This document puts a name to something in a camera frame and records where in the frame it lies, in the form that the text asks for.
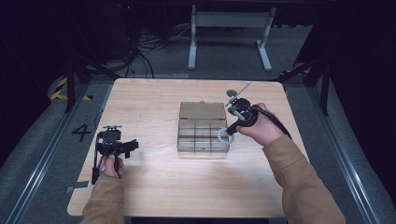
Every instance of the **gray carpet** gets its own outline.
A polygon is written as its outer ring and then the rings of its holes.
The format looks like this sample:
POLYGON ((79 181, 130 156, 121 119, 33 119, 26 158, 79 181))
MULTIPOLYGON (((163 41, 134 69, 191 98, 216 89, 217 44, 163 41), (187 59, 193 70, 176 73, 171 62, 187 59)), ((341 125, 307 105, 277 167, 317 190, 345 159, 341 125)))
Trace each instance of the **gray carpet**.
MULTIPOLYGON (((198 36, 196 69, 187 69, 190 42, 181 39, 161 50, 145 53, 157 78, 191 78, 191 79, 230 79, 230 80, 267 80, 277 77, 279 72, 292 68, 292 63, 309 32, 310 27, 273 28, 268 42, 267 52, 273 66, 272 72, 264 72, 255 40, 261 31, 247 29, 241 34, 230 34, 223 30, 211 29, 201 31, 198 36)), ((147 63, 136 58, 132 63, 128 77, 150 78, 147 63)), ((126 69, 118 72, 124 76, 126 69)), ((348 183, 337 163, 329 134, 320 121, 321 114, 315 110, 318 102, 310 100, 308 89, 302 84, 304 76, 299 75, 287 81, 284 86, 289 94, 289 102, 304 140, 311 163, 317 169, 334 199, 340 206, 347 223, 364 223, 348 183)), ((58 84, 55 81, 49 88, 49 95, 58 84)), ((71 194, 65 192, 67 186, 77 181, 80 168, 85 160, 93 139, 96 124, 112 81, 103 75, 93 77, 85 94, 92 95, 91 101, 81 101, 65 128, 60 146, 56 149, 45 176, 39 184, 32 201, 26 204, 22 223, 79 223, 80 217, 71 217, 66 207, 71 194), (88 132, 80 142, 80 135, 72 132, 82 125, 87 125, 88 132)), ((54 100, 31 129, 16 146, 7 162, 0 170, 0 223, 5 223, 14 204, 29 181, 31 173, 45 152, 51 137, 64 116, 66 101, 54 100)), ((333 87, 329 97, 329 120, 331 121, 340 145, 347 149, 347 154, 357 170, 369 199, 382 223, 396 223, 396 212, 381 182, 371 169, 361 152, 360 146, 351 131, 344 110, 338 101, 333 87)), ((133 223, 266 223, 263 219, 177 219, 177 218, 137 218, 133 223)), ((286 223, 284 218, 273 218, 271 224, 286 223)))

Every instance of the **hand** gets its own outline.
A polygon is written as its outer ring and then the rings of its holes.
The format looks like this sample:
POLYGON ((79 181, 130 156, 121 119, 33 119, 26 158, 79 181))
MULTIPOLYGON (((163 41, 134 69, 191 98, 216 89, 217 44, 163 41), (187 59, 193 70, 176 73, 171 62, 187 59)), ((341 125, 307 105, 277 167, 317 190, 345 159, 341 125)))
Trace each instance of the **hand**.
POLYGON ((115 156, 114 155, 104 156, 102 158, 102 162, 100 164, 101 173, 103 172, 104 175, 122 179, 122 172, 123 172, 122 168, 124 167, 124 163, 123 163, 122 159, 118 158, 118 160, 119 160, 120 168, 119 168, 119 171, 116 172, 116 170, 114 169, 114 163, 116 161, 115 156))
MULTIPOLYGON (((263 110, 271 112, 264 103, 257 104, 263 110)), ((266 116, 259 112, 256 123, 251 127, 236 127, 236 130, 246 136, 253 138, 263 147, 284 135, 284 133, 266 116)))

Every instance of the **wooden table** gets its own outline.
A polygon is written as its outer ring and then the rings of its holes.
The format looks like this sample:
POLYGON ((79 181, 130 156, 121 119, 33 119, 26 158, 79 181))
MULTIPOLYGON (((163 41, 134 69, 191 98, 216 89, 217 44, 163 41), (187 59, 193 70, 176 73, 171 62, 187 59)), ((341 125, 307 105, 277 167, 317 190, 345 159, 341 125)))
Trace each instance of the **wooden table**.
MULTIPOLYGON (((223 157, 177 153, 181 102, 227 103, 226 91, 244 81, 118 79, 99 127, 122 125, 121 142, 137 139, 139 148, 124 159, 124 215, 130 217, 283 217, 281 187, 274 180, 262 147, 236 133, 223 157)), ((303 141, 279 83, 252 82, 240 97, 264 102, 290 131, 305 154, 303 141)), ((228 125, 236 117, 227 113, 228 125)), ((78 181, 91 180, 90 151, 78 181)), ((81 216, 92 188, 73 192, 68 213, 81 216)))

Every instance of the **sleeve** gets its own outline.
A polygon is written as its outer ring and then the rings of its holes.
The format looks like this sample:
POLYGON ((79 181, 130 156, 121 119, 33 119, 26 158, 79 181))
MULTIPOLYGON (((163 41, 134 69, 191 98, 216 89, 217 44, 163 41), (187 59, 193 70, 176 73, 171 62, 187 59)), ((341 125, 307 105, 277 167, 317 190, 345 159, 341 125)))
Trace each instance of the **sleeve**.
POLYGON ((314 167, 286 135, 277 138, 263 151, 276 182, 283 189, 283 210, 290 224, 346 223, 314 167))
POLYGON ((123 182, 121 179, 99 176, 90 200, 82 211, 81 223, 124 223, 123 182))

